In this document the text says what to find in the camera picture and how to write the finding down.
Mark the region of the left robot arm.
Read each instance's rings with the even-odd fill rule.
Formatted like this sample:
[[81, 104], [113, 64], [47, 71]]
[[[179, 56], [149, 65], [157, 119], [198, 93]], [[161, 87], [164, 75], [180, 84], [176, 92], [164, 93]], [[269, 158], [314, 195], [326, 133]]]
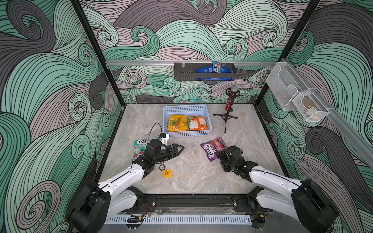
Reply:
[[130, 167], [104, 182], [86, 184], [71, 201], [67, 222], [80, 233], [97, 233], [107, 219], [135, 206], [142, 196], [135, 183], [149, 175], [155, 165], [178, 157], [183, 150], [179, 144], [167, 146], [159, 139], [150, 140]]

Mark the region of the purple Fox's berries bag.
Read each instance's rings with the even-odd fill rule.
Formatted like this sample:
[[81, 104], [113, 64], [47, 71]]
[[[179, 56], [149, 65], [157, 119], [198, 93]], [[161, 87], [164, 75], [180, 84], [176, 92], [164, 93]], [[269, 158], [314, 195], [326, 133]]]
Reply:
[[217, 159], [217, 155], [227, 148], [225, 142], [221, 137], [211, 140], [200, 145], [205, 151], [206, 156], [210, 162]]

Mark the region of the orange candy bag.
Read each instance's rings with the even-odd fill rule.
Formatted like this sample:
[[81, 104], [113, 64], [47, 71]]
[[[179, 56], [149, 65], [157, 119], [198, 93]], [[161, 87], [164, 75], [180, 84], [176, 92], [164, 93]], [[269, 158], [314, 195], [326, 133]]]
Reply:
[[200, 115], [189, 115], [188, 126], [190, 131], [208, 130], [206, 118]]

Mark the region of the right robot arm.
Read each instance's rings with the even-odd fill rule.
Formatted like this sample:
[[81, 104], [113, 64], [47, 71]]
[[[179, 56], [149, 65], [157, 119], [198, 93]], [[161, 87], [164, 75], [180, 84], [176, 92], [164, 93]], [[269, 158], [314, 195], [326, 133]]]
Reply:
[[256, 214], [274, 210], [298, 220], [311, 233], [331, 230], [339, 216], [334, 203], [312, 180], [303, 181], [269, 171], [259, 164], [246, 161], [243, 152], [231, 146], [217, 154], [225, 172], [233, 172], [257, 186], [242, 202]]

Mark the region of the green Fox's candy bag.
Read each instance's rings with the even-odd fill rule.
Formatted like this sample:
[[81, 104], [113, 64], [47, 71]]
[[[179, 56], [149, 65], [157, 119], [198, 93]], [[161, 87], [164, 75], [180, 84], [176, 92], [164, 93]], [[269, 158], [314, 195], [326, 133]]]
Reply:
[[136, 140], [134, 141], [134, 156], [132, 161], [135, 161], [139, 156], [143, 155], [149, 140]]

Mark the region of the yellow candy bag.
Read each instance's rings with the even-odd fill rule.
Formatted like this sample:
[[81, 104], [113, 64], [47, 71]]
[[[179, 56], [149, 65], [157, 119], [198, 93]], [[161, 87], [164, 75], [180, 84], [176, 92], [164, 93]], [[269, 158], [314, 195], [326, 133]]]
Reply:
[[169, 117], [167, 126], [169, 132], [187, 131], [187, 117], [185, 115], [171, 115]]

